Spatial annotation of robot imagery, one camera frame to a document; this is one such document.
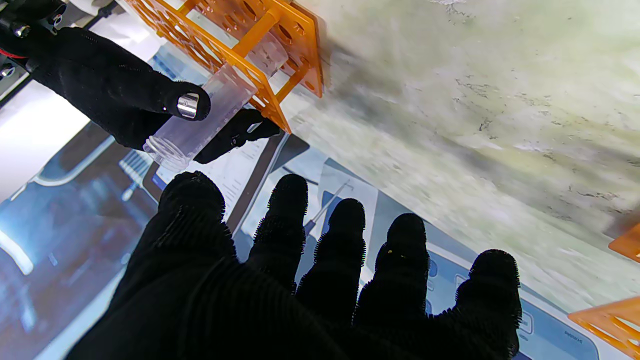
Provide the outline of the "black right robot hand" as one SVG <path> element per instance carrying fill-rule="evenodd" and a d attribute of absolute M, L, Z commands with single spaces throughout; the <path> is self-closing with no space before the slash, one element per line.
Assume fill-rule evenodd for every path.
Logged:
<path fill-rule="evenodd" d="M 173 116 L 203 121 L 211 101 L 196 84 L 172 80 L 110 39 L 65 27 L 27 48 L 33 79 L 62 96 L 114 137 L 142 151 Z"/>

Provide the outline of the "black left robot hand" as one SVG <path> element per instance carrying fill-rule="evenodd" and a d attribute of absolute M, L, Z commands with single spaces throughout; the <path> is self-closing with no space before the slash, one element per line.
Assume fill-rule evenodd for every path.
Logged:
<path fill-rule="evenodd" d="M 398 216 L 360 287 L 365 209 L 341 200 L 296 283 L 307 182 L 277 182 L 245 262 L 203 173 L 158 201 L 102 317 L 68 360 L 510 360 L 519 351 L 519 272 L 507 252 L 476 257 L 455 305 L 426 313 L 430 256 L 413 213 Z"/>

